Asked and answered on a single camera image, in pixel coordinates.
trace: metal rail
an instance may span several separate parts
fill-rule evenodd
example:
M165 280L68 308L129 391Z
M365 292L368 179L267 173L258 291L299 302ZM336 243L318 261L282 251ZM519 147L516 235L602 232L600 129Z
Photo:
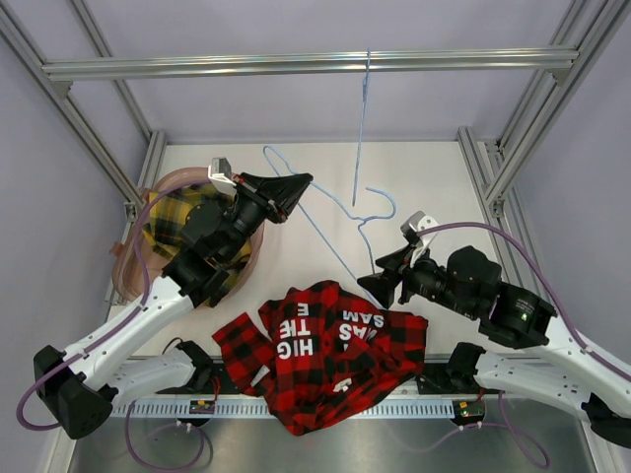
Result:
M532 157L630 11L631 0L609 0L601 9L579 46L580 55L568 76L549 95L520 145L505 153L505 161L486 191L485 206L493 206L501 201L512 188L518 172Z
M462 69L569 69L578 57L571 46L491 50L374 51L371 72ZM191 56L152 59L48 61L51 81L150 79L365 72L367 52Z
M72 97L65 93L60 94L55 84L50 82L48 77L41 71L43 56L24 33L24 29L15 19L10 9L1 0L0 36L7 41L7 44L35 78L35 81L47 98L63 116L76 137L85 146L90 157L105 173L109 181L128 201L135 203L137 208L141 208L142 199L136 185L122 170L113 153L107 148L104 140L81 113Z
M579 44L572 41L572 33L577 28L577 23L587 10L588 0L574 0L561 20L556 32L550 40L550 44ZM524 137L527 130L526 123L535 115L534 108L541 108L547 95L553 88L553 80L545 71L538 70L532 74L518 105L509 119L501 137L500 146L502 149L511 148L509 141L519 142Z
M86 5L86 2L84 0L68 0L68 4L76 14L79 24L94 51L100 57L112 57L105 37L99 25L97 25L92 12L90 12L88 5ZM136 125L136 128L138 128L138 131L140 131L145 138L145 141L149 143L151 139L151 127L147 122L147 118L145 118L145 115L142 113L140 105L129 90L129 87L124 81L114 81L112 84L120 100L127 108L127 112Z

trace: black cable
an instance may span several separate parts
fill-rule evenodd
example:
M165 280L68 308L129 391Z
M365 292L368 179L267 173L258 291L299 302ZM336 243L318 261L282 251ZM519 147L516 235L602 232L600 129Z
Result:
M169 347L170 347L170 346L171 346L171 345L172 345L175 341L177 341L177 340L179 340L179 343L183 343L183 342L184 342L184 340L183 340L181 337L176 337L176 338L174 338L171 342L169 342L169 343L167 344L167 346L165 347L165 349L162 351L161 355L163 355L164 353L166 353L166 352L167 352L167 350L169 349Z

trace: hanging wire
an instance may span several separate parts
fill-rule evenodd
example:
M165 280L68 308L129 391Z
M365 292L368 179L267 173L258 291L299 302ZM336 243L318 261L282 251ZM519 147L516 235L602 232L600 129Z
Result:
M267 160L269 165L272 166L272 168L274 169L274 172L276 172L277 175L280 175L280 172L276 168L276 166L274 166L274 164L273 164L272 160L270 159L270 157L267 155L267 151L273 152L285 164L285 166L287 167L287 170L291 174L297 174L297 172L291 167L291 165L289 164L287 159L278 150L276 150L275 148L273 148L271 146L264 146L263 147L263 155L265 156L265 159ZM326 197L331 199L333 202L335 202L337 204L337 206L340 209L342 209L342 212L344 212L346 217L348 217L350 220L354 220L354 221L360 222L360 224L357 226L357 231L362 236L362 239L364 240L364 243L366 244L366 248L368 249L368 257L370 258L370 262L371 262L371 268L373 270L373 273L375 273L375 262L373 260L373 249L371 248L371 244L368 241L368 237L366 236L366 234L364 234L363 227L366 224L368 224L369 222L372 222L373 220L390 220L392 217L394 217L394 215L396 214L396 202L394 202L394 199L392 198L392 196L390 194L388 194L387 192L384 192L382 190L376 189L374 187L366 187L366 190L368 190L370 192L374 192L376 194L380 194L383 197L385 197L390 202L390 205L392 206L392 211L389 213L389 215L371 215L369 217L357 217L357 216L351 214L349 212L349 210L344 206L344 204L342 204L339 201L339 199L337 197L335 197L333 194L331 194L328 190L324 189L322 186L320 186L319 184L317 184L314 181L312 181L311 185L313 187L315 187L317 190L319 190Z
M357 201L357 182L359 179L359 164L362 161L362 140L364 138L364 120L366 118L366 102L368 101L368 86L370 84L371 74L371 50L368 49L366 53L366 75L364 76L364 82L362 85L362 118L359 122L359 139L357 140L357 158L355 159L355 177L353 179L353 207Z
M285 157L276 149L274 149L271 146L264 146L263 147L263 156L265 157L265 159L267 160L267 162L269 163L269 165L272 167L272 169L274 169L274 172L276 173L276 175L281 175L280 171L278 170L278 168L276 166L274 166L274 163L272 162L271 158L267 155L267 151L272 151L274 152L274 154L280 158L283 163L285 163L285 166L287 167L287 170L292 173L292 174L297 174L297 172L295 170L292 169L291 165L289 164L289 162L285 159ZM337 203L337 205L340 206L340 208L344 211L344 213L349 217L349 218L353 218L350 213L348 212L348 210L346 210L346 208L337 200L337 198L335 196L333 196L332 194L330 194L328 191L324 190L322 187L320 187L319 185L317 185L316 183L312 182L312 186L315 187L317 190L319 190L320 192L324 193L324 195L326 195L327 197L329 197L330 199L332 199L333 201L335 201ZM377 189L373 189L373 188L369 188L367 187L367 190L370 190L372 192L376 192L376 193L380 193L382 195L384 195L392 204L392 212L389 216L373 216L372 218L370 218L371 220L374 219L383 219L383 220L387 220L387 219L391 219L394 214L396 213L396 203L394 202L394 200L392 199L392 197L387 194L386 192L377 190ZM335 257L337 258L337 260L340 262L340 264L344 267L344 269L346 270L346 272L348 273L348 275L353 279L353 281L357 281L357 277L355 276L355 274L353 273L353 270L348 266L348 264L346 264L346 261L344 261L344 258L342 258L339 254L339 252L335 249L335 247L331 244L331 242L328 240L328 238L324 235L324 233L322 232L322 230L320 229L320 227L318 226L318 224L314 221L314 219L312 218L312 216L309 214L309 212L307 212L307 210L305 210L305 207L303 207L303 205L299 202L298 203L298 208L303 212L303 214L305 214L305 217L307 217L307 220L309 220L309 223L312 224L312 227L314 227L314 230L317 232L317 234L319 235L320 238L322 238L322 240L324 241L324 243L326 244L326 246L328 246L328 249L331 250L331 252L333 253L333 255L335 255ZM369 255L371 255L371 266L373 266L373 258L372 258L372 249L370 248L370 242L368 241L368 239L366 238L365 235L363 235L363 232L361 231L361 227L363 227L366 223L368 222L368 219L366 219L366 222L362 222L362 224L359 225L358 230L360 232L360 234L362 234L362 237L364 238L364 242L366 243L368 249L369 249ZM366 291L364 288L362 288L362 290L364 291L364 294L366 294L366 297L368 300L370 300L371 303L373 303L375 306L377 307L382 307L381 304L379 304L379 302L375 299L375 297L373 297L373 295L371 293L369 293L368 291Z

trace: aluminum extrusion bar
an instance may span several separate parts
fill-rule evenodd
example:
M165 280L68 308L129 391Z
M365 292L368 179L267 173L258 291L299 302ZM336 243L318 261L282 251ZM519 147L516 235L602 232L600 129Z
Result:
M473 134L473 130L468 126L461 126L457 130L456 140L460 144L460 150L462 151L466 168L469 171L469 176L471 177L471 182L475 189L475 195L482 209L484 221L506 232L508 229L502 225L503 221L498 219L493 214L493 211L484 205L484 190L491 176L489 169L484 165L482 153ZM509 247L508 242L500 236L496 236L495 234L490 234L489 236L493 243L493 249L495 249L498 263L500 263L504 269L507 282L517 286L523 286L524 283L519 271L515 252Z
M610 0L604 5L579 46L580 55L563 85L555 87L552 91L521 144L505 154L504 163L486 191L485 206L492 206L494 202L501 201L512 188L518 172L545 138L630 11L631 0Z
M578 53L571 46L490 50L373 51L371 72L461 69L569 69ZM192 56L152 59L48 61L52 81L149 79L365 72L367 52Z
M105 37L103 33L101 33L99 25L95 21L95 18L88 8L88 5L86 5L86 2L84 0L68 0L68 3L77 15L79 24L90 41L94 51L100 57L112 57L109 46L105 42ZM151 127L149 126L147 118L145 118L140 105L129 90L129 87L124 81L114 81L112 84L116 89L116 93L127 108L127 112L136 125L136 128L138 128L138 131L140 131L146 142L149 143L149 140L151 139Z
M585 11L588 10L586 8L587 1L588 0L574 0L569 5L565 15L563 16L563 20L550 40L550 44L567 44L570 42L568 39L571 37L572 32L576 28L578 20L585 14ZM540 99L546 93L549 94L545 79L546 71L538 70L532 74L520 101L502 132L500 138L500 145L502 149L507 146L507 142L514 136L514 133L525 133L523 130L524 122L526 121L525 116L531 115L530 109L533 108L536 103L542 105L545 99L547 99L545 98L543 101Z
M0 1L0 36L20 58L24 66L35 78L50 102L57 108L75 136L85 146L89 155L105 173L109 181L118 191L138 208L142 205L140 192L131 179L124 173L112 152L107 148L103 139L90 125L81 110L74 103L71 96L61 97L55 90L54 84L41 71L43 58L37 51L35 44L23 33L24 29L14 18L10 9Z

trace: lavender wall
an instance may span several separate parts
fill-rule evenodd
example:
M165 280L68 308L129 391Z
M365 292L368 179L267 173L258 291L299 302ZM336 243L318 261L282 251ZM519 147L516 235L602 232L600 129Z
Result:
M631 19L520 176L538 256L580 330L631 363ZM631 450L619 450L631 471Z
M122 198L1 39L0 86L0 469L36 472L50 436L22 429L15 407L33 382L40 348L63 348L104 320L107 252L124 225ZM106 125L108 144L136 176L142 140L113 92L95 92L98 106L77 97L94 122ZM27 411L33 422L51 421L38 400Z

